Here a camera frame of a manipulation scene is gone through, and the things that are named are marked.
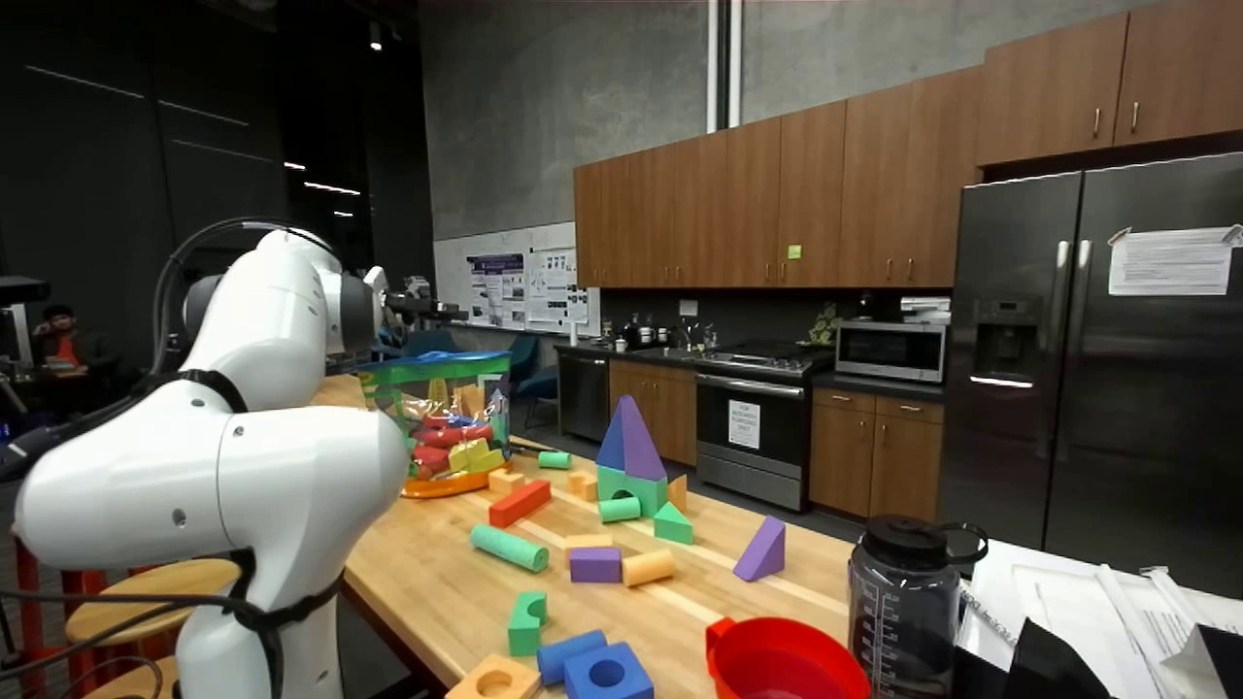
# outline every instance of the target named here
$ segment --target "black container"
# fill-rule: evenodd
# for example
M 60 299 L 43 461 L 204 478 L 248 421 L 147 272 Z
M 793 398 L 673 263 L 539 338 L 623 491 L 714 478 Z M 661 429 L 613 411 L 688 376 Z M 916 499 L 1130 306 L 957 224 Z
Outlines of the black container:
M 959 556 L 943 527 L 903 518 L 866 523 L 853 550 L 853 654 L 877 699 L 951 697 L 959 575 L 982 550 L 982 536 Z

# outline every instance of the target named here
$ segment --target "microwave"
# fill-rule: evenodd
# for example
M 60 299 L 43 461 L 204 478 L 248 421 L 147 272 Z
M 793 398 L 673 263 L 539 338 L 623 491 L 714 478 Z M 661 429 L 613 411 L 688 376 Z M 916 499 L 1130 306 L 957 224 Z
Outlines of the microwave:
M 842 321 L 834 374 L 943 385 L 947 321 Z

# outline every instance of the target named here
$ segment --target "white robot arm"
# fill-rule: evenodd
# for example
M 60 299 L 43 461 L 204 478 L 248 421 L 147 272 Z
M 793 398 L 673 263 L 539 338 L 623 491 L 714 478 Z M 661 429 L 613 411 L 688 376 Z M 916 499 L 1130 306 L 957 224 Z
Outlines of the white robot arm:
M 266 636 L 197 610 L 179 636 L 188 699 L 344 697 L 331 592 L 397 499 L 407 445 L 383 411 L 309 409 L 344 338 L 340 295 L 327 249 L 269 234 L 223 275 L 179 381 L 23 480 L 16 533 L 50 566 L 252 559 L 238 593 L 280 627 Z

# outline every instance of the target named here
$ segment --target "stove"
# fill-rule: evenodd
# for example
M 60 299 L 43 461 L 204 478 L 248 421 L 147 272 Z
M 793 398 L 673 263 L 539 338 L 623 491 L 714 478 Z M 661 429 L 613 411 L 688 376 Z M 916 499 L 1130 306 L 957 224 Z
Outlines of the stove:
M 811 376 L 832 347 L 741 342 L 701 360 L 701 473 L 783 508 L 803 508 L 811 460 Z

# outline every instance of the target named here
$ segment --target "red bowl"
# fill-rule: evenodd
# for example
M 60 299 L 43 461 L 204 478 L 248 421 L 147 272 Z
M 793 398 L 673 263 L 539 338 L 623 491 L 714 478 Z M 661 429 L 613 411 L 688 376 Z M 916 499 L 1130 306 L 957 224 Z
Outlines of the red bowl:
M 871 699 L 858 659 L 790 619 L 708 627 L 708 672 L 718 699 Z

